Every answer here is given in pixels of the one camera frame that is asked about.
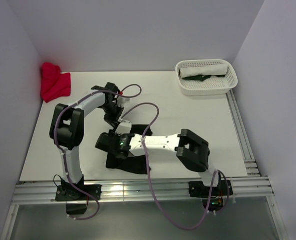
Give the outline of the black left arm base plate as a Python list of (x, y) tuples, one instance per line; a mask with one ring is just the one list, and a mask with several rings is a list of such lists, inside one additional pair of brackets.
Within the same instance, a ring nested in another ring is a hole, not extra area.
[(64, 181), (60, 182), (57, 186), (57, 192), (55, 196), (55, 201), (66, 202), (66, 201), (85, 201), (89, 200), (90, 197), (85, 193), (92, 195), (95, 199), (99, 200), (101, 195), (101, 184), (85, 184), (84, 178), (81, 178), (77, 183), (74, 184), (79, 190), (72, 187), (72, 185)]

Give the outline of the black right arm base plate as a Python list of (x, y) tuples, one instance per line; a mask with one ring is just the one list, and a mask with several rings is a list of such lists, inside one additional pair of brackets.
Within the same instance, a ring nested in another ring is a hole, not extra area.
[[(189, 195), (194, 198), (207, 198), (210, 190), (202, 181), (189, 181)], [(230, 180), (219, 180), (218, 185), (212, 188), (211, 197), (231, 196), (233, 189)]]

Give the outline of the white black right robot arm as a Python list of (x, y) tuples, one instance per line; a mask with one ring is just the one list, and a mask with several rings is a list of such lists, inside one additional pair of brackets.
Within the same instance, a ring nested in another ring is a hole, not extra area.
[(148, 174), (146, 156), (175, 157), (189, 171), (199, 173), (205, 191), (215, 195), (221, 190), (221, 177), (209, 162), (209, 143), (188, 129), (165, 136), (137, 133), (100, 134), (95, 148), (107, 153), (107, 167), (135, 174)]

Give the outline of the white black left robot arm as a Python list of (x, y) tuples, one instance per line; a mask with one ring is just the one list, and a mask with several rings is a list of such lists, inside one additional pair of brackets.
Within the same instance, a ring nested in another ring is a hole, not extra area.
[(49, 135), (60, 151), (63, 166), (64, 176), (58, 191), (68, 199), (79, 200), (85, 195), (79, 159), (85, 117), (95, 109), (102, 109), (104, 121), (115, 130), (124, 109), (118, 103), (118, 97), (122, 94), (114, 83), (109, 82), (104, 87), (92, 87), (89, 94), (72, 104), (56, 105)]

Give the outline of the black t shirt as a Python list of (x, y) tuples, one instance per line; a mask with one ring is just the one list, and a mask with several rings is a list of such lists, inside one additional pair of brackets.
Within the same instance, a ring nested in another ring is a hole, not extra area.
[[(143, 131), (147, 127), (147, 124), (134, 124), (131, 126), (131, 134), (142, 135)], [(153, 132), (151, 128), (146, 132), (147, 136), (152, 136)], [(128, 173), (147, 175), (146, 159), (144, 155), (128, 157), (126, 159), (116, 158), (113, 154), (107, 153), (106, 168), (119, 169)]]

